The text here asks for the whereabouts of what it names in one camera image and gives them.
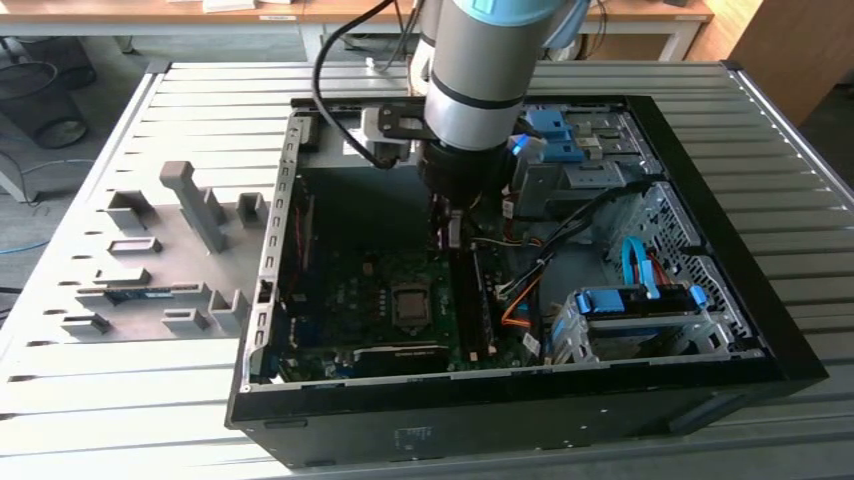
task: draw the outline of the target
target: blue plastic clip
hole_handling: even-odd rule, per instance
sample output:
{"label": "blue plastic clip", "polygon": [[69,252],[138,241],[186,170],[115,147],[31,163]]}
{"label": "blue plastic clip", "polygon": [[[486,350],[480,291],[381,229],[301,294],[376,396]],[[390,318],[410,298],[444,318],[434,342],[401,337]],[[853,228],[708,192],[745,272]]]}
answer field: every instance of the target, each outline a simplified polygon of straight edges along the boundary
{"label": "blue plastic clip", "polygon": [[576,295],[576,303],[578,303],[578,311],[584,314],[593,312],[593,306],[590,305],[590,299],[586,293]]}
{"label": "blue plastic clip", "polygon": [[520,156],[520,152],[522,151],[525,146],[529,144],[529,138],[530,137],[528,135],[522,134],[522,138],[520,138],[517,145],[513,147],[513,154],[516,156]]}
{"label": "blue plastic clip", "polygon": [[692,285],[692,288],[689,288],[689,293],[692,294],[692,298],[695,299],[695,302],[697,302],[697,306],[701,308],[701,310],[707,310],[707,307],[709,306],[709,297],[707,296],[704,287],[701,287],[700,285]]}

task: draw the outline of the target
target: workbench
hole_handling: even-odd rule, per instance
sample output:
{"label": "workbench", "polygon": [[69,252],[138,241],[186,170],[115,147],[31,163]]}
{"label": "workbench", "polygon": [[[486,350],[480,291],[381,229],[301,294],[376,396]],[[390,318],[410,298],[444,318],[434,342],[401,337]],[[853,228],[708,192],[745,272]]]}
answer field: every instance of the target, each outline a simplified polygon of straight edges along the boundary
{"label": "workbench", "polygon": [[[377,0],[306,0],[292,5],[260,3],[258,9],[205,14],[198,2],[166,3],[166,0],[3,0],[3,35],[185,35],[185,34],[282,34],[300,24],[306,58],[314,61],[322,37],[357,18]],[[605,0],[609,34],[669,35],[660,60],[683,60],[701,26],[715,13],[703,0],[680,8],[649,0]],[[405,19],[413,0],[401,0]],[[590,9],[581,33],[596,34],[600,9]],[[393,7],[354,31],[401,33]]]}
{"label": "workbench", "polygon": [[[175,214],[177,200],[158,172],[167,160],[191,161],[194,181],[214,188],[229,212],[241,193],[262,193],[270,200],[289,102],[310,96],[310,75],[310,65],[286,63],[161,65],[146,75],[0,330],[0,377],[11,379],[0,384],[5,478],[75,472],[87,478],[139,473],[249,479],[292,473],[241,432],[224,427],[234,337],[213,330],[174,339],[159,317],[135,309],[117,310],[115,319],[106,315],[117,332],[87,341],[58,325],[81,310],[77,284],[87,285],[95,270],[114,266],[105,245],[125,235],[102,211],[111,190],[146,194],[161,219],[151,232],[163,238],[162,255],[173,255],[167,260],[195,255],[179,272],[162,260],[123,260],[126,267],[150,268],[155,280],[183,275],[221,291],[248,288],[261,235],[236,234],[224,254],[199,255],[201,242]],[[329,97],[408,92],[404,67],[381,75],[360,64],[330,64],[325,78]],[[512,468],[536,471],[538,478],[577,480],[854,474],[851,189],[739,70],[655,62],[542,64],[532,93],[655,96],[831,378],[688,437],[302,474],[445,473],[486,479]]]}

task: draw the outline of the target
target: robotic arm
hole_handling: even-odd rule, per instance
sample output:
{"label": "robotic arm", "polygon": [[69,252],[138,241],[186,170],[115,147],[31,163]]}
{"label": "robotic arm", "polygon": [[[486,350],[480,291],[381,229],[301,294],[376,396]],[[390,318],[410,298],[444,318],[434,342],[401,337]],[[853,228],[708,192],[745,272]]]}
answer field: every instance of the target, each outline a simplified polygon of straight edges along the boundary
{"label": "robotic arm", "polygon": [[541,49],[569,45],[590,0],[422,0],[422,41],[436,44],[422,178],[472,204],[501,164]]}
{"label": "robotic arm", "polygon": [[[369,144],[362,145],[325,107],[320,73],[332,43],[393,1],[384,0],[330,35],[313,72],[316,104],[348,143],[380,168],[392,168],[409,155],[409,143],[421,140],[425,184],[452,209],[465,210],[508,164],[508,142],[521,121],[541,49],[570,44],[590,0],[421,0],[422,46],[436,45],[426,103],[424,108],[366,108]],[[418,120],[416,127],[412,120]]]}

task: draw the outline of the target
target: floor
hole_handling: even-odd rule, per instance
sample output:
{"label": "floor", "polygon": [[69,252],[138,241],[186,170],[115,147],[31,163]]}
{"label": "floor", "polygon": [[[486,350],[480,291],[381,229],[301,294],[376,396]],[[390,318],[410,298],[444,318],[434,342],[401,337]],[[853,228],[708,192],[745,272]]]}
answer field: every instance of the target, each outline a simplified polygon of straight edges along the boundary
{"label": "floor", "polygon": [[[54,160],[95,159],[114,124],[146,71],[149,61],[305,61],[302,41],[296,29],[284,28],[282,35],[138,37],[139,55],[123,55],[109,37],[83,39],[99,74],[95,85],[74,92],[74,98],[89,119],[90,133],[83,142],[62,150],[42,150],[5,118],[0,118],[0,151],[13,155],[23,169]],[[386,39],[354,40],[361,51],[333,50],[330,60],[364,60],[369,56],[385,59],[394,42]],[[835,91],[804,125],[803,131],[849,184],[854,182],[854,162],[851,161],[849,138],[854,137],[854,95]],[[27,188],[39,191],[38,202],[18,204],[0,195],[0,251],[35,244],[51,238],[66,214],[77,189],[86,178],[87,164],[75,163],[45,168],[27,175]],[[0,286],[23,287],[37,265],[42,249],[0,255]],[[0,312],[15,297],[0,294]]]}

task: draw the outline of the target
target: wooden desk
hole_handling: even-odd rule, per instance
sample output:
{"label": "wooden desk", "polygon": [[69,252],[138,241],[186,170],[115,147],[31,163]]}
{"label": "wooden desk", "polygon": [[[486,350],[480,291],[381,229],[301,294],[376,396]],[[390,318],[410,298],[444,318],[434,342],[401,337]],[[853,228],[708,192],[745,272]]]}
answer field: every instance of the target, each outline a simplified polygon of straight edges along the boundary
{"label": "wooden desk", "polygon": [[5,35],[170,35],[282,32],[306,5],[260,3],[256,10],[205,13],[201,2],[166,0],[0,0]]}
{"label": "wooden desk", "polygon": [[[301,21],[305,23],[346,23],[364,14],[378,0],[305,0]],[[413,10],[413,0],[400,0],[401,10],[408,14]],[[594,5],[588,20],[600,20],[600,8]],[[663,0],[605,0],[609,22],[676,22],[681,17],[704,16],[708,22],[715,12],[703,0],[692,0],[688,7],[675,7]],[[398,17],[394,7],[386,8],[372,20],[374,23],[396,23]]]}
{"label": "wooden desk", "polygon": [[[715,12],[703,0],[692,0],[689,6],[684,8],[667,5],[661,0],[604,1],[608,9],[609,34],[669,36],[660,55],[661,61],[679,61],[685,58],[700,27],[715,17]],[[314,60],[318,56],[324,36],[374,5],[377,0],[306,0],[300,23],[309,60]],[[401,8],[405,18],[409,18],[413,0],[401,0]],[[596,34],[600,21],[600,8],[594,5],[588,13],[581,33]],[[357,27],[353,33],[400,33],[394,7],[386,8],[366,24]]]}

